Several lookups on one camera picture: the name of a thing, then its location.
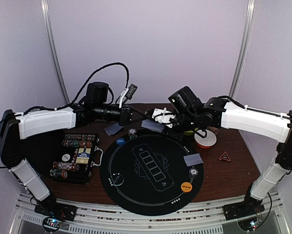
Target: stack of poker chips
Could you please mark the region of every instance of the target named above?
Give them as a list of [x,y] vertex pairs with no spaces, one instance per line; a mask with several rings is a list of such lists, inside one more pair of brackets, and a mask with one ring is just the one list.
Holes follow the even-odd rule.
[[197,175],[198,175],[198,170],[196,169],[196,168],[191,168],[190,170],[189,170],[189,178],[190,179],[194,179],[194,178],[196,178],[197,177]]
[[68,171],[77,172],[79,170],[79,165],[70,162],[54,162],[53,169],[50,170],[49,174],[56,178],[68,178]]
[[136,131],[136,129],[135,128],[131,128],[130,130],[128,130],[128,136],[130,137],[130,139],[132,139],[132,138],[134,138],[134,137],[136,137],[137,135],[137,131]]
[[68,178],[68,173],[65,170],[59,170],[59,169],[51,169],[49,172],[50,176],[55,178]]
[[73,148],[92,148],[93,143],[91,141],[82,141],[82,140],[63,140],[62,145],[64,147],[73,147]]
[[62,145],[73,148],[92,148],[95,135],[66,134]]
[[66,170],[70,172],[77,172],[79,170],[79,165],[76,163],[70,163],[70,162],[54,162],[53,168]]

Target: black round mat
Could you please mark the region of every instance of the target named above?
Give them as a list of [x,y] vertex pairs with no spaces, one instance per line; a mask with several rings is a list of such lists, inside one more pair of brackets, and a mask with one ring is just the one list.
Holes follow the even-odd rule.
[[[140,130],[137,137],[124,135],[107,149],[100,179],[120,207],[139,215],[169,214],[191,202],[201,188],[203,164],[188,167],[184,160],[196,153],[189,143]],[[191,168],[198,170],[194,179],[189,177]],[[192,184],[188,193],[181,189],[184,182]]]

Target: red triangle marker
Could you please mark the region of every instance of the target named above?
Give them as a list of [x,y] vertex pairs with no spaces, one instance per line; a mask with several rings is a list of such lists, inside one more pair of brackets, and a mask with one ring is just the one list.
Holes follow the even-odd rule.
[[231,162],[231,159],[229,158],[228,153],[226,151],[222,154],[221,157],[219,157],[218,160],[224,160],[226,162]]

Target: orange bowl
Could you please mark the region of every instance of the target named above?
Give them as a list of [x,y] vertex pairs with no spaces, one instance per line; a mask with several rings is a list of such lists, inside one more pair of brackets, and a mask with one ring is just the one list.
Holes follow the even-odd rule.
[[209,130],[206,130],[207,136],[206,138],[202,138],[199,135],[195,134],[195,142],[201,149],[210,149],[216,143],[216,136]]

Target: brown table surface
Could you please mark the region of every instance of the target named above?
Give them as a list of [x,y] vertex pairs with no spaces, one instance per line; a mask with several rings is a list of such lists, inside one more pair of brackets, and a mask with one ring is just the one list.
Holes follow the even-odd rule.
[[[155,107],[163,109],[165,106],[171,110],[170,104],[132,104],[132,106],[143,112]],[[125,126],[113,136],[108,136],[104,131],[107,126],[95,123],[69,130],[69,132],[98,133],[99,147],[105,151],[116,139],[126,134],[128,129],[132,127],[137,130],[141,129],[140,122],[138,122]],[[204,161],[204,181],[193,202],[243,195],[248,186],[259,177],[257,166],[238,130],[220,129],[217,134],[217,143],[207,150],[199,148],[193,136],[186,138],[192,142]],[[224,151],[231,158],[230,163],[218,160]],[[44,181],[57,198],[78,202],[114,204],[102,187],[98,167],[93,168],[93,177],[89,185],[60,183],[47,178]]]

